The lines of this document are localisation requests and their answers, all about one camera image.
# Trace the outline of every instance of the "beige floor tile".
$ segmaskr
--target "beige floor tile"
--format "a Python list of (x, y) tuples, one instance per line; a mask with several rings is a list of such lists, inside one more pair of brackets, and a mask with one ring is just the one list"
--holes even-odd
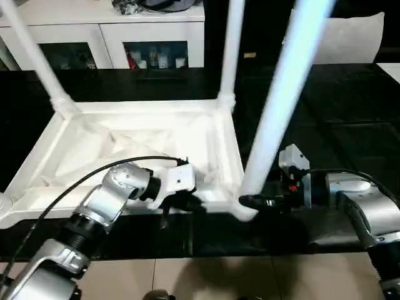
[[(15, 276), (25, 264), (18, 263), (10, 273)], [(94, 261), (78, 281), (82, 300), (141, 300), (152, 289), (154, 260)]]
[(383, 300), (366, 253), (274, 257), (283, 300)]
[(177, 300), (280, 299), (269, 256), (158, 259), (154, 289), (166, 289)]

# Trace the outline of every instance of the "cable connector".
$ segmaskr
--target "cable connector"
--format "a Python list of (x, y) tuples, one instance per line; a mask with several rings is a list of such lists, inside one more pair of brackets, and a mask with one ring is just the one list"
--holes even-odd
[(177, 158), (176, 159), (176, 166), (177, 167), (184, 166), (185, 164), (189, 164), (189, 159), (188, 158), (186, 158), (186, 160), (183, 160), (181, 158)]
[(299, 170), (298, 168), (296, 168), (294, 166), (289, 167), (288, 170), (289, 170), (290, 178), (295, 181), (300, 181), (305, 175), (307, 175), (311, 172), (310, 169)]
[(283, 195), (266, 197), (263, 195), (246, 195), (239, 197), (239, 203), (248, 208), (257, 209), (258, 211), (269, 211), (278, 214), (288, 213), (291, 205), (285, 201)]

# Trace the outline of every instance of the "cabinet door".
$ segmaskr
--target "cabinet door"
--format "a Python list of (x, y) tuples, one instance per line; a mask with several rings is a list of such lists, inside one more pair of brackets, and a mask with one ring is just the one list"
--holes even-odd
[(101, 24), (116, 69), (204, 66), (204, 23)]
[[(98, 24), (29, 26), (53, 69), (112, 69), (106, 44)], [(33, 65), (11, 27), (0, 28), (0, 36), (22, 70)]]

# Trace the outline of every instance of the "black cable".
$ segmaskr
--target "black cable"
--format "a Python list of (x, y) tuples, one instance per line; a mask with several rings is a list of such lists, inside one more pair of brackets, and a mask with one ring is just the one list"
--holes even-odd
[(169, 156), (139, 156), (139, 157), (132, 157), (132, 158), (127, 158), (127, 159), (122, 159), (120, 161), (115, 161), (112, 162), (110, 164), (107, 164), (103, 167), (100, 167), (92, 172), (90, 172), (88, 175), (82, 177), (80, 180), (78, 180), (77, 182), (75, 182), (72, 186), (70, 186), (69, 188), (67, 188), (64, 192), (61, 193), (60, 196), (58, 196), (43, 212), (42, 214), (38, 217), (38, 219), (36, 220), (36, 222), (32, 225), (32, 227), (30, 228), (30, 230), (27, 232), (27, 234), (25, 235), (24, 239), (22, 240), (21, 244), (18, 246), (18, 248), (16, 249), (15, 253), (12, 255), (11, 259), (9, 260), (6, 268), (4, 269), (4, 272), (2, 274), (2, 278), (0, 281), (0, 293), (1, 290), (3, 289), (3, 286), (5, 285), (7, 278), (8, 278), (8, 274), (11, 270), (11, 268), (13, 267), (19, 253), (22, 251), (23, 247), (25, 246), (27, 240), (31, 237), (33, 231), (37, 228), (37, 226), (40, 224), (40, 222), (46, 217), (46, 215), (49, 213), (49, 211), (66, 195), (68, 195), (73, 189), (75, 189), (77, 186), (79, 186), (81, 183), (83, 183), (85, 180), (89, 179), (90, 177), (92, 177), (93, 175), (106, 170), (108, 168), (117, 166), (118, 164), (123, 164), (123, 163), (130, 163), (132, 161), (145, 161), (145, 160), (149, 160), (149, 159), (163, 159), (163, 160), (167, 160), (167, 161), (176, 161), (178, 163), (178, 165), (184, 164), (185, 161), (180, 159), (180, 158), (176, 158), (176, 157), (169, 157)]
[(349, 174), (354, 174), (357, 176), (360, 176), (363, 179), (368, 180), (370, 183), (373, 183), (377, 186), (377, 188), (387, 197), (392, 199), (396, 204), (397, 204), (397, 197), (382, 183), (380, 183), (378, 180), (373, 178), (371, 175), (368, 175), (367, 173), (360, 172), (360, 171), (355, 171), (351, 169), (310, 169), (310, 170), (300, 170), (300, 174), (306, 175), (308, 173), (349, 173)]

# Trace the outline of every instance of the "black table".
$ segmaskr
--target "black table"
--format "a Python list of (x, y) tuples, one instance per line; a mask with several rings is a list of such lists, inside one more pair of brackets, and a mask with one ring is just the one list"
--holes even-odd
[[(244, 69), (237, 76), (233, 118), (244, 164), (273, 71), (273, 67)], [(75, 101), (213, 99), (218, 93), (220, 76), (203, 69), (63, 71), (58, 75)], [(3, 191), (53, 110), (33, 72), (0, 72), (0, 82)], [(376, 176), (399, 195), (399, 93), (400, 85), (373, 64), (314, 66), (281, 148), (295, 143), (312, 168), (358, 169)], [(29, 259), (64, 222), (65, 219), (45, 220), (19, 259)], [(121, 217), (94, 259), (361, 250), (346, 217), (323, 209), (294, 211), (285, 217), (259, 215), (248, 223), (228, 214), (173, 215), (164, 230), (159, 228), (159, 222), (160, 216)], [(0, 230), (0, 259), (10, 257), (32, 223), (21, 221)]]

